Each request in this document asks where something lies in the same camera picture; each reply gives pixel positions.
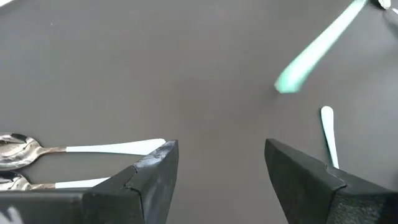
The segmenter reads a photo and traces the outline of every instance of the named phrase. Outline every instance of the silver spoon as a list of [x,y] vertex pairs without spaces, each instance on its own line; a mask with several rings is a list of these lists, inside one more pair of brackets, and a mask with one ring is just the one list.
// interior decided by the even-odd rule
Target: silver spoon
[[331,163],[335,168],[339,169],[336,142],[335,142],[335,128],[333,124],[334,123],[333,109],[330,106],[324,106],[321,109],[321,119],[322,119],[323,131],[325,132],[326,141],[329,147]]
[[92,179],[92,180],[79,180],[70,182],[60,182],[53,184],[31,184],[27,179],[13,171],[0,172],[0,191],[3,190],[34,190],[34,189],[65,189],[75,187],[94,187],[95,185],[108,180],[109,177]]
[[102,146],[44,148],[31,137],[16,133],[0,133],[0,170],[27,166],[42,154],[52,152],[106,152],[146,156],[164,143],[164,139],[151,139]]

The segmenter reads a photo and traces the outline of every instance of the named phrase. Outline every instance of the white handle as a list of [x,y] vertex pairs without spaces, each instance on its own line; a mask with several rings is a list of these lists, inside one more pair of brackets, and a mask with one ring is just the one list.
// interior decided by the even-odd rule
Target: white handle
[[165,143],[164,139],[150,139],[102,146],[72,146],[67,147],[66,152],[106,152],[146,156]]
[[7,4],[7,3],[10,3],[11,1],[12,0],[0,0],[0,7],[5,5],[5,4]]
[[324,106],[321,109],[321,119],[323,131],[325,132],[326,141],[328,143],[329,152],[331,156],[331,162],[333,166],[339,169],[337,160],[337,150],[335,142],[335,128],[334,128],[334,117],[333,109],[329,106]]
[[108,180],[110,177],[92,179],[92,180],[78,180],[78,181],[69,181],[69,182],[60,182],[55,183],[56,189],[64,189],[64,188],[75,188],[75,187],[94,187],[105,180]]
[[379,0],[380,6],[387,10],[391,7],[391,0]]

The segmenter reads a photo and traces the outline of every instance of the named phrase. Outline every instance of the spoon handle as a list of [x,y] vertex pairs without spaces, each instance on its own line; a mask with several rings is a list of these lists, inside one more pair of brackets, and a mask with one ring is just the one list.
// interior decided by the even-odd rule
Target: spoon handle
[[8,4],[10,2],[12,2],[12,0],[2,0],[2,1],[0,1],[0,7],[5,5],[5,4]]
[[91,179],[91,180],[59,182],[59,183],[54,183],[54,184],[32,184],[31,189],[32,190],[34,190],[34,189],[66,189],[66,188],[94,187],[108,179],[109,179],[109,177],[99,178],[99,179]]
[[322,119],[323,131],[325,132],[326,141],[329,147],[331,162],[335,168],[339,169],[336,143],[335,143],[335,129],[333,124],[334,122],[333,109],[329,106],[324,106],[321,109],[321,119]]
[[105,152],[119,154],[134,154],[146,156],[165,144],[164,139],[150,139],[145,141],[109,144],[102,146],[72,146],[67,147],[66,152]]

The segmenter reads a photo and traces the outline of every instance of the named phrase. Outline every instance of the gray table surface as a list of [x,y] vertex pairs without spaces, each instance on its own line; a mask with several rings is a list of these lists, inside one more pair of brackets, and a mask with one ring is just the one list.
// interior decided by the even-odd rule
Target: gray table surface
[[[0,131],[44,146],[178,139],[168,223],[286,223],[264,162],[277,138],[398,190],[397,36],[366,6],[302,91],[284,67],[349,0],[16,0],[0,9]],[[34,182],[102,177],[134,156],[51,155]]]

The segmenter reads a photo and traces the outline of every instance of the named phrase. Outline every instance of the black plastic part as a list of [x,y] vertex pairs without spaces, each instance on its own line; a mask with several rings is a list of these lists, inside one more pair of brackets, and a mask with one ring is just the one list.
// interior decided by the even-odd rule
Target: black plastic part
[[178,142],[169,141],[90,189],[0,192],[0,211],[16,208],[25,224],[164,224],[177,169]]
[[398,223],[398,194],[267,139],[272,186],[292,223]]

